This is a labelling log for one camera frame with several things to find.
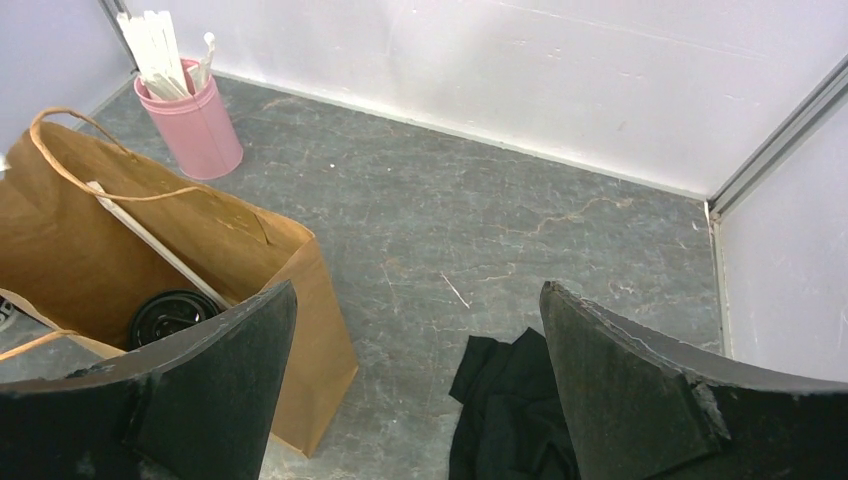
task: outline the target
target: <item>pink cup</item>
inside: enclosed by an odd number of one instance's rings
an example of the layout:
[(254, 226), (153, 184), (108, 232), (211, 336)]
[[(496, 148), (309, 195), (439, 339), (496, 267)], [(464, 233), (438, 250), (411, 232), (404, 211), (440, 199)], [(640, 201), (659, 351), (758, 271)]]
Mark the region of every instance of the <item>pink cup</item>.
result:
[[(197, 62), (183, 59), (182, 64), (185, 70)], [(188, 75), (186, 83), (193, 91)], [(211, 75), (203, 90), (173, 102), (150, 98), (140, 78), (135, 79), (134, 87), (186, 176), (211, 180), (232, 172), (241, 163), (244, 149)]]

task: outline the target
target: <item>paper bag handle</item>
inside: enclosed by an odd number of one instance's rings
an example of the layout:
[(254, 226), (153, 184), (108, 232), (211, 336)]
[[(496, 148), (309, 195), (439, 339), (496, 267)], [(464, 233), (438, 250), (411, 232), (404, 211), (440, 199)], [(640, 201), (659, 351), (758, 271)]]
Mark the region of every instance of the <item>paper bag handle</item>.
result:
[(65, 107), (48, 108), (46, 110), (43, 110), (38, 115), (36, 115), (35, 119), (32, 121), (32, 125), (29, 126), (29, 136), (32, 139), (33, 145), (35, 145), (35, 148), (37, 148), (38, 151), (41, 152), (41, 155), (44, 156), (44, 159), (47, 160), (47, 163), (49, 163), (50, 166), (53, 167), (53, 170), (56, 170), (56, 173), (58, 173), (59, 175), (64, 177), (66, 180), (68, 180), (69, 182), (76, 185), (83, 192), (88, 193), (89, 195), (94, 195), (95, 197), (108, 198), (110, 200), (123, 200), (123, 201), (127, 201), (127, 202), (151, 202), (151, 201), (154, 201), (154, 200), (162, 200), (163, 198), (175, 197), (177, 195), (182, 195), (183, 193), (192, 192), (194, 190), (201, 191), (200, 187), (185, 187), (185, 188), (181, 188), (179, 190), (173, 191), (173, 192), (162, 193), (162, 194), (153, 195), (153, 196), (150, 196), (150, 197), (125, 197), (123, 195), (112, 195), (111, 193), (99, 192), (99, 191), (89, 187), (88, 185), (85, 184), (85, 182), (81, 181), (79, 178), (74, 176), (74, 174), (69, 172), (68, 169), (65, 168), (64, 165), (62, 165), (58, 160), (56, 160), (56, 157), (54, 157), (53, 154), (50, 153), (50, 149), (47, 148), (47, 145), (45, 145), (44, 141), (41, 140), (41, 121), (44, 120), (45, 117), (48, 117), (50, 115), (57, 115), (57, 114), (60, 114), (60, 113), (67, 113), (68, 115), (70, 115), (72, 117), (76, 117), (76, 118), (88, 123), (89, 125), (93, 126), (97, 130), (99, 130), (100, 133), (102, 133), (103, 135), (106, 135), (106, 138), (108, 138), (109, 141), (114, 143), (115, 146), (120, 148), (125, 154), (130, 155), (130, 156), (133, 156), (134, 154), (127, 147), (123, 146), (121, 144), (121, 142), (118, 141), (117, 138), (112, 136), (112, 134), (110, 134), (109, 132), (106, 131), (106, 129), (104, 129), (102, 126), (100, 126), (99, 123), (95, 122), (94, 119), (87, 117), (87, 116), (85, 116), (85, 115), (83, 115), (83, 114), (81, 114), (81, 113), (79, 113), (75, 110), (71, 110), (70, 108), (65, 108)]
[(53, 330), (52, 332), (43, 335), (41, 337), (36, 338), (35, 340), (31, 340), (20, 347), (15, 347), (8, 352), (0, 353), (0, 362), (12, 358), (16, 355), (20, 355), (24, 352), (32, 350), (33, 348), (43, 345), (47, 342), (52, 342), (53, 340), (64, 337), (65, 335), (79, 335), (79, 333), (73, 330)]

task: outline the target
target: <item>black cloth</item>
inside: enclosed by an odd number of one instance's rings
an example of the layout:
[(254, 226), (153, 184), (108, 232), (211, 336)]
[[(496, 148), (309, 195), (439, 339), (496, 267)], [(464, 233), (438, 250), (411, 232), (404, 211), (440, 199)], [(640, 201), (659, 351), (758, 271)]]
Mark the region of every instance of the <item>black cloth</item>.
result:
[(574, 480), (577, 461), (545, 337), (469, 337), (450, 396), (463, 404), (450, 480)]

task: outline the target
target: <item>gray floor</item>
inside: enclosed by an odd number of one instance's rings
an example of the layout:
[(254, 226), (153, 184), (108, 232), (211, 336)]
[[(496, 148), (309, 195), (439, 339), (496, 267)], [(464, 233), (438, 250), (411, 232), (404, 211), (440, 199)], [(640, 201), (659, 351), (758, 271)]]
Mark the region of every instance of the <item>gray floor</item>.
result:
[[(212, 182), (317, 234), (361, 362), (319, 451), (269, 444), (266, 479), (443, 479), (469, 335), (541, 331), (555, 279), (717, 351), (701, 203), (221, 79), (245, 160)], [(97, 115), (175, 168), (131, 91)]]

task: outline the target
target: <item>brown paper bag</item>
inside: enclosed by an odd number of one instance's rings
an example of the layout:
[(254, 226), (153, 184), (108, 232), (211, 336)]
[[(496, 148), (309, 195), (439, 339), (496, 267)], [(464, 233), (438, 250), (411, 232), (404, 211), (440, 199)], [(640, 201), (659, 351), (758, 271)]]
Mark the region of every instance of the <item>brown paper bag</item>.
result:
[[(116, 200), (233, 304), (291, 280), (297, 326), (271, 431), (310, 456), (358, 368), (314, 234), (182, 179), (105, 131), (114, 145), (42, 122), (54, 113), (100, 128), (83, 115), (47, 110), (7, 155), (11, 169), (0, 181), (0, 294), (54, 328), (83, 335), (78, 341), (87, 348), (114, 356), (126, 348), (130, 319), (145, 300), (193, 288), (94, 195)], [(88, 188), (92, 180), (109, 194)]]

